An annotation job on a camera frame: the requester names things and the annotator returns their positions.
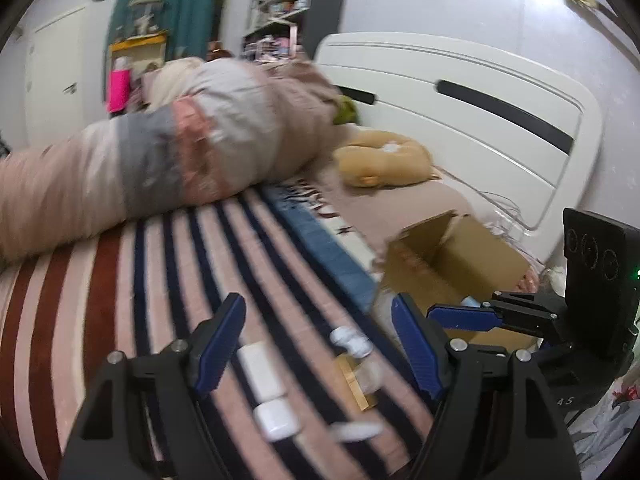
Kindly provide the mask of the light blue square case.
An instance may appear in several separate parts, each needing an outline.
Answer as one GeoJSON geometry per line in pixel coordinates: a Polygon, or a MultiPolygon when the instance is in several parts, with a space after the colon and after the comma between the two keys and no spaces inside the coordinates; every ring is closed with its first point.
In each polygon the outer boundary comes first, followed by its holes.
{"type": "Polygon", "coordinates": [[[466,308],[480,308],[482,306],[482,304],[479,301],[477,301],[475,298],[471,296],[466,296],[465,298],[463,298],[460,301],[460,304],[462,305],[462,307],[466,307],[466,308]]]}

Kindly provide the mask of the brown cardboard box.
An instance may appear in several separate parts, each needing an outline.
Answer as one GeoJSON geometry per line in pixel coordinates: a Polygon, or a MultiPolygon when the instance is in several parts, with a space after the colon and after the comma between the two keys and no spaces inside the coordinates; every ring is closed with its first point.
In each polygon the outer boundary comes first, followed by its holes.
{"type": "Polygon", "coordinates": [[[425,313],[433,304],[481,304],[494,292],[536,292],[539,271],[473,217],[446,211],[403,229],[387,244],[370,315],[398,342],[393,296],[406,292],[425,313]]]}

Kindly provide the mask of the white rectangular case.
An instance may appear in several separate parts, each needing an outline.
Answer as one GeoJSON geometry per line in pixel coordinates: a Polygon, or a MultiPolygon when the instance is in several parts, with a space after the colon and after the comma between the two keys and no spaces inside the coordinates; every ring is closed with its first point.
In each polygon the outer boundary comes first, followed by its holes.
{"type": "Polygon", "coordinates": [[[285,396],[284,383],[273,364],[268,346],[263,341],[239,348],[238,358],[258,404],[285,396]]]}

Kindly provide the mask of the white rounded box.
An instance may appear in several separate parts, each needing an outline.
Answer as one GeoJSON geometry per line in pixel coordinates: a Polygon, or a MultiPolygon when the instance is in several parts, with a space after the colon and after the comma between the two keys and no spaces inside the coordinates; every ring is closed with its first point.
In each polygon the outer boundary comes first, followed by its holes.
{"type": "Polygon", "coordinates": [[[285,396],[257,405],[254,419],[268,442],[292,438],[302,430],[302,424],[285,396]]]}

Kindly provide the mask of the white bed headboard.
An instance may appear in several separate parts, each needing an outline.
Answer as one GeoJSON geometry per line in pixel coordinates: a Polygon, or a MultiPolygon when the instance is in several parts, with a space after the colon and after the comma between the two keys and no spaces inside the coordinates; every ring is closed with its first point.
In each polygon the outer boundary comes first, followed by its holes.
{"type": "Polygon", "coordinates": [[[426,146],[477,214],[549,260],[602,139],[586,87],[510,52],[410,32],[333,34],[314,60],[356,102],[361,125],[426,146]]]}

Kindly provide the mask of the pink striped pillow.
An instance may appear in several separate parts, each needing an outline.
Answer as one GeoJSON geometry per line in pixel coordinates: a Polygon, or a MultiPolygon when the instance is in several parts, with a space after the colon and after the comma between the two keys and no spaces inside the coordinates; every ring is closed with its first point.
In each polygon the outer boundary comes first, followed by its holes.
{"type": "Polygon", "coordinates": [[[375,129],[348,124],[326,130],[322,150],[307,170],[306,178],[333,209],[359,231],[372,250],[382,254],[387,242],[400,231],[443,212],[472,214],[469,201],[442,182],[440,176],[398,188],[353,188],[346,184],[332,155],[362,130],[375,129]]]}

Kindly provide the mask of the striped plush blanket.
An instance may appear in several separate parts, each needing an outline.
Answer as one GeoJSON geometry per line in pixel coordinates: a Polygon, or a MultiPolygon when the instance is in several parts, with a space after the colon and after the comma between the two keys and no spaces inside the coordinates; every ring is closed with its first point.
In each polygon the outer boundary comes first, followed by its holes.
{"type": "Polygon", "coordinates": [[[1,274],[1,441],[39,479],[393,479],[431,407],[375,253],[302,180],[1,274]]]}

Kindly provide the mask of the tan plush dog toy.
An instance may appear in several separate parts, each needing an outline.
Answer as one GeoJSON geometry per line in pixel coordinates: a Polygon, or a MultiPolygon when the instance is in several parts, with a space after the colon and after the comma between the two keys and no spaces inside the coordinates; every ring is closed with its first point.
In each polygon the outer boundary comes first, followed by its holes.
{"type": "Polygon", "coordinates": [[[439,178],[423,144],[388,131],[359,131],[332,157],[353,188],[398,188],[439,178]]]}

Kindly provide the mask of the green plush toy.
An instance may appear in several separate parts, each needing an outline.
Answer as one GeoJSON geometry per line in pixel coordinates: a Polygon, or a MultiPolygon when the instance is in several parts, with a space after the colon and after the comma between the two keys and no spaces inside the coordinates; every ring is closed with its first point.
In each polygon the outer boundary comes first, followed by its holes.
{"type": "Polygon", "coordinates": [[[334,125],[356,124],[358,122],[358,110],[355,101],[349,96],[341,94],[337,100],[337,112],[334,116],[334,125]]]}

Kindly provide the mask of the rolled pink grey quilt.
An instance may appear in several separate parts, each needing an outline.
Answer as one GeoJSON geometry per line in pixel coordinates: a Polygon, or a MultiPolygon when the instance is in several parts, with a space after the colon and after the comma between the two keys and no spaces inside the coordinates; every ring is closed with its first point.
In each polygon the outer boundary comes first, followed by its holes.
{"type": "Polygon", "coordinates": [[[155,85],[167,96],[145,112],[2,159],[3,263],[292,177],[330,145],[342,104],[303,58],[185,58],[155,85]]]}

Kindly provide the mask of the pink bag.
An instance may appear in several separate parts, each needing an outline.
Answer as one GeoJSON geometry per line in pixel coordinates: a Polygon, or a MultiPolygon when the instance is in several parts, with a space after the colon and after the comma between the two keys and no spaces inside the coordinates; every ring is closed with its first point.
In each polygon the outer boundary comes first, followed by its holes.
{"type": "Polygon", "coordinates": [[[126,56],[116,58],[108,75],[107,111],[111,115],[126,112],[130,96],[130,79],[130,59],[126,56]]]}

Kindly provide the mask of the white door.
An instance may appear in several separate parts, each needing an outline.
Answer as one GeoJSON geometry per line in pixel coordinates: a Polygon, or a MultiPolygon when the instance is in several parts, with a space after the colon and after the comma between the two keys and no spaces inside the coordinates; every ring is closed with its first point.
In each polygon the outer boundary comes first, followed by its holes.
{"type": "Polygon", "coordinates": [[[26,64],[25,116],[34,148],[64,140],[84,124],[81,33],[84,10],[70,10],[34,30],[26,64]]]}

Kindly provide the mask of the yellow wooden shelf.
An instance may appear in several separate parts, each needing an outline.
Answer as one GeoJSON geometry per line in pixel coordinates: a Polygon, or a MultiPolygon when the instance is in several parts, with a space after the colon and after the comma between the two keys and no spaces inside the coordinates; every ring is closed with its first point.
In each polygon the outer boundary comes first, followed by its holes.
{"type": "Polygon", "coordinates": [[[149,66],[160,68],[166,61],[167,43],[166,32],[113,42],[108,46],[106,70],[109,73],[116,70],[119,58],[126,58],[125,67],[131,70],[134,78],[141,76],[149,66]]]}

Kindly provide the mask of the white storage shelf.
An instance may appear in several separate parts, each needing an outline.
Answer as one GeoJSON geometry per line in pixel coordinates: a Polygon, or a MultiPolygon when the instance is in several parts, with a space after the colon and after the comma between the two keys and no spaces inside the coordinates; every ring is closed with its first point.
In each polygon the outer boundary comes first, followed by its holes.
{"type": "Polygon", "coordinates": [[[312,0],[250,0],[241,58],[270,63],[295,58],[302,48],[312,0]]]}

